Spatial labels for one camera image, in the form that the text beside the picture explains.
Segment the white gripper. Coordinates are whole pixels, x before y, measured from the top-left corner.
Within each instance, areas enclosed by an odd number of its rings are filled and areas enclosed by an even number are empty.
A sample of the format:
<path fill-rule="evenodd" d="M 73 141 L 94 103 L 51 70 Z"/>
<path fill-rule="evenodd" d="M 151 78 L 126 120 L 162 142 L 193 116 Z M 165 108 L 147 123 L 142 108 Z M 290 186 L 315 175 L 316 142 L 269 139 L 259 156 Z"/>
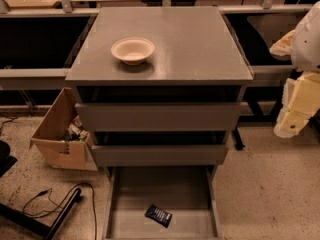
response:
<path fill-rule="evenodd" d="M 276 41 L 269 51 L 272 55 L 291 54 L 294 30 Z M 320 109 L 320 74 L 306 71 L 297 80 L 288 78 L 283 91 L 282 109 L 278 115 L 274 133 L 280 138 L 297 136 L 307 125 L 309 118 Z"/>

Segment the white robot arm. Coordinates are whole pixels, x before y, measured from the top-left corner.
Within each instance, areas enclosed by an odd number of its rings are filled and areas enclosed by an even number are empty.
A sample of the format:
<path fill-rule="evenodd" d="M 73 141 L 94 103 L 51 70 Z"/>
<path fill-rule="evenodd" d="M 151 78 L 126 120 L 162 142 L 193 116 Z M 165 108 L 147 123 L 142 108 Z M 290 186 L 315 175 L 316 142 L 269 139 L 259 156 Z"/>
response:
<path fill-rule="evenodd" d="M 302 73 L 296 80 L 286 80 L 283 107 L 274 127 L 278 137 L 291 138 L 298 135 L 320 109 L 320 2 L 269 51 L 276 56 L 289 55 L 293 66 Z"/>

